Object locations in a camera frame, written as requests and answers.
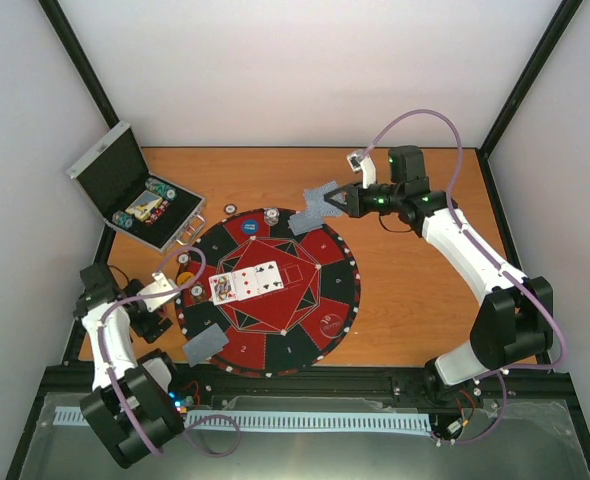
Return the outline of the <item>yellow big blind button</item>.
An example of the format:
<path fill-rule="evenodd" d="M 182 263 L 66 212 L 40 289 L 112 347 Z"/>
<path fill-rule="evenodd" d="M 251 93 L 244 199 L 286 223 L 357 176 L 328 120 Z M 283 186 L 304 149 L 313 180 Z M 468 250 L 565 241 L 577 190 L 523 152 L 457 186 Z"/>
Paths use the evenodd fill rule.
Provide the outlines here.
<path fill-rule="evenodd" d="M 194 277 L 194 274 L 190 271 L 182 272 L 177 276 L 176 284 L 178 286 L 187 284 L 193 277 Z"/>

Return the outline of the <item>queen of hearts card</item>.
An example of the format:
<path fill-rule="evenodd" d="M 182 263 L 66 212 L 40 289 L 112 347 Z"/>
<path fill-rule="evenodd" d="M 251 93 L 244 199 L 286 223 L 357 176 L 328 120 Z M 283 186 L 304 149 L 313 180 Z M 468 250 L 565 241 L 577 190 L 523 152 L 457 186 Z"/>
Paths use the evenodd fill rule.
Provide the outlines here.
<path fill-rule="evenodd" d="M 208 279 L 211 300 L 214 305 L 221 305 L 237 300 L 234 277 L 231 273 L 213 275 Z"/>

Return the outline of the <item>blue small blind button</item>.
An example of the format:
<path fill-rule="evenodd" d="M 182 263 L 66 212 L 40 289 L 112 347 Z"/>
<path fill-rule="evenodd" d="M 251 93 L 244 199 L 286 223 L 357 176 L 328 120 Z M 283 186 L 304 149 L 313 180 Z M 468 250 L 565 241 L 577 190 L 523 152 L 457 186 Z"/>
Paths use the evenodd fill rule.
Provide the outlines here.
<path fill-rule="evenodd" d="M 254 235 L 259 230 L 259 223 L 256 220 L 244 220 L 241 224 L 241 231 L 246 235 Z"/>

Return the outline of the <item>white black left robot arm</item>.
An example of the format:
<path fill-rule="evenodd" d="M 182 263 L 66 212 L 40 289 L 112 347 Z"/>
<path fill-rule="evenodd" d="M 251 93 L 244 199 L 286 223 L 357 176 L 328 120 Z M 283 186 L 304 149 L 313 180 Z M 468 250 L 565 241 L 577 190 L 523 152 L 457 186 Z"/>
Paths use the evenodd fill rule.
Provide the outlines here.
<path fill-rule="evenodd" d="M 106 264 L 80 272 L 84 291 L 74 317 L 90 339 L 94 376 L 91 393 L 80 401 L 81 413 L 115 462 L 126 469 L 183 431 L 173 401 L 183 378 L 170 357 L 157 349 L 138 359 L 130 338 L 131 323 L 159 317 L 159 310 L 181 288 L 163 273 L 147 286 L 121 289 Z"/>

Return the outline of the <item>blue orange ten chip stack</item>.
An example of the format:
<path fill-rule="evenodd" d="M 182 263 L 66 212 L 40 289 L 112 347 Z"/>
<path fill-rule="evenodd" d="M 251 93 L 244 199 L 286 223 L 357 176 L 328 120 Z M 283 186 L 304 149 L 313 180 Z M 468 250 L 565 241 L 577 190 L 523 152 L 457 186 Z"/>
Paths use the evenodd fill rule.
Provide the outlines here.
<path fill-rule="evenodd" d="M 266 208 L 264 210 L 264 222 L 269 226 L 275 226 L 279 222 L 280 211 L 278 208 Z"/>

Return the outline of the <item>single hundred chip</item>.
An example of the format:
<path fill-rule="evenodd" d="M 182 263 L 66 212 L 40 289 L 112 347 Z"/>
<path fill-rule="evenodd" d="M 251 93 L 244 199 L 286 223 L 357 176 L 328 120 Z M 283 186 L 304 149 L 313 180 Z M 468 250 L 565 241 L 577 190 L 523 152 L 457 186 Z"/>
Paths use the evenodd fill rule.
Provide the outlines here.
<path fill-rule="evenodd" d="M 237 212 L 237 206 L 232 203 L 226 204 L 224 207 L 224 212 L 228 215 L 235 214 Z"/>

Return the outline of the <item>dealt card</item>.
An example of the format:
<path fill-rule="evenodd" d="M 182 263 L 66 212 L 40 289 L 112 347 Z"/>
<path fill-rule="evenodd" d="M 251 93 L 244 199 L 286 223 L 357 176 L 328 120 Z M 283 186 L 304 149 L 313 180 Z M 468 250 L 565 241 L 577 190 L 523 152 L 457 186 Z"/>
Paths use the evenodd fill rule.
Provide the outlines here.
<path fill-rule="evenodd" d="M 324 220 L 322 217 L 310 216 L 306 212 L 296 212 L 288 219 L 288 226 L 295 236 L 319 229 L 323 224 Z"/>
<path fill-rule="evenodd" d="M 212 324 L 204 331 L 190 339 L 183 352 L 190 367 L 207 362 L 229 343 L 229 339 L 218 324 Z"/>

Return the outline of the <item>brown black hundred chip stack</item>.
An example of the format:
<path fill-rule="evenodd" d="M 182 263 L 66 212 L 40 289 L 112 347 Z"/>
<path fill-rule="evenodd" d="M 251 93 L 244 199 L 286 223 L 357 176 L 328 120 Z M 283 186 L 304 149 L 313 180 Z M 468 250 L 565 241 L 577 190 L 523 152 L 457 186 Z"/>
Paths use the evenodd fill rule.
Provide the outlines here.
<path fill-rule="evenodd" d="M 192 297 L 201 298 L 204 295 L 204 288 L 200 284 L 195 284 L 190 289 Z"/>

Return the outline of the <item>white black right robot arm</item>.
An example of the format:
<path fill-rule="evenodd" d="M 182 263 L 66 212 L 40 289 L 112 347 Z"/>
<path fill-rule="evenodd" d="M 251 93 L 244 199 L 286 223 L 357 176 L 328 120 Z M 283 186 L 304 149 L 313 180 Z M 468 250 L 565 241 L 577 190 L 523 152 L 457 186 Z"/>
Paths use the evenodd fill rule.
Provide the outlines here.
<path fill-rule="evenodd" d="M 431 188 L 420 148 L 389 150 L 387 183 L 378 182 L 375 165 L 365 151 L 349 154 L 347 162 L 361 180 L 326 193 L 325 201 L 351 218 L 370 213 L 397 215 L 443 255 L 478 301 L 468 340 L 424 367 L 424 390 L 430 402 L 440 404 L 465 382 L 502 372 L 550 349 L 554 336 L 550 283 L 528 277 L 503 259 L 447 192 Z"/>

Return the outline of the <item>blue playing card deck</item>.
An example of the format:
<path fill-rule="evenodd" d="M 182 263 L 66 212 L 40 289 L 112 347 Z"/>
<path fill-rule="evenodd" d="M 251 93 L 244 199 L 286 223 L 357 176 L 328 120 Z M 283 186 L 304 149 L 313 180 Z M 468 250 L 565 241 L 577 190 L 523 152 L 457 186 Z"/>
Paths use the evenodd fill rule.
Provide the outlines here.
<path fill-rule="evenodd" d="M 336 181 L 331 181 L 316 188 L 305 189 L 303 196 L 306 202 L 306 212 L 310 216 L 323 216 L 324 213 L 324 194 L 338 187 Z"/>

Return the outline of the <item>clear dealer button disc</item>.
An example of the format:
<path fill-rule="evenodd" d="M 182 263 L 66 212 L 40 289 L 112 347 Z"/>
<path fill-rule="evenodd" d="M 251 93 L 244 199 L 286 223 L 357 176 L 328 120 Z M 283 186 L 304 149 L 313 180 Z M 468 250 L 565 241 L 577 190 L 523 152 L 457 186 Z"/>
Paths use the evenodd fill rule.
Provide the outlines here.
<path fill-rule="evenodd" d="M 337 314 L 325 314 L 319 321 L 319 330 L 325 338 L 339 338 L 344 333 L 344 319 Z"/>

